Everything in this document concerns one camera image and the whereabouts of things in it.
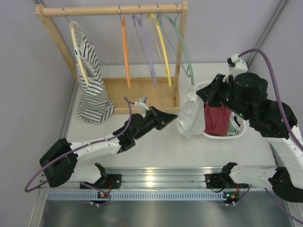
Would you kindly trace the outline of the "orange plastic hanger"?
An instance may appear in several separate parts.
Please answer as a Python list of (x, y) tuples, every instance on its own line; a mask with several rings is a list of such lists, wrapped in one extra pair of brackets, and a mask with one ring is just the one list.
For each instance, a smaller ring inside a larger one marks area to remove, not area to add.
[(128, 44), (127, 44), (127, 32), (126, 32), (126, 22), (125, 22), (125, 17), (124, 16), (121, 16), (121, 31), (122, 31), (122, 40), (123, 40), (126, 81), (127, 81), (127, 86), (129, 88), (131, 88), (131, 77), (130, 77), (130, 69), (129, 69), (129, 54), (128, 54)]

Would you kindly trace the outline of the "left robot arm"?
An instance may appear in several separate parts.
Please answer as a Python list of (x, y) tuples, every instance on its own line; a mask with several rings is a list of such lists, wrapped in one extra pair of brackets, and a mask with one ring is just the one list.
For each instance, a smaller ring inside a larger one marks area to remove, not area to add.
[(131, 114), (123, 127), (106, 137), (82, 142), (57, 140), (40, 159), (49, 186), (55, 188), (67, 182), (83, 182), (96, 188), (105, 186), (108, 179), (105, 168), (98, 162), (86, 164), (87, 160), (128, 151), (136, 140), (153, 129), (163, 130), (177, 117), (150, 106), (145, 115)]

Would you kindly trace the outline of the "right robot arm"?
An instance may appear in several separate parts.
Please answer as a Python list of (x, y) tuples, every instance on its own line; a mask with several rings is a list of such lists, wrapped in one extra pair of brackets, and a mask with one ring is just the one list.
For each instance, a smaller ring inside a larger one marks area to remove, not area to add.
[(208, 188), (234, 188), (237, 184), (271, 189), (281, 199), (303, 201), (303, 152), (291, 135), (300, 135), (298, 121), (290, 106), (267, 98), (268, 82), (257, 74), (244, 72), (237, 76), (222, 74), (206, 87), (197, 90), (197, 96), (209, 107), (226, 107), (249, 122), (275, 149), (281, 166), (261, 168), (229, 162), (216, 174), (216, 182)]

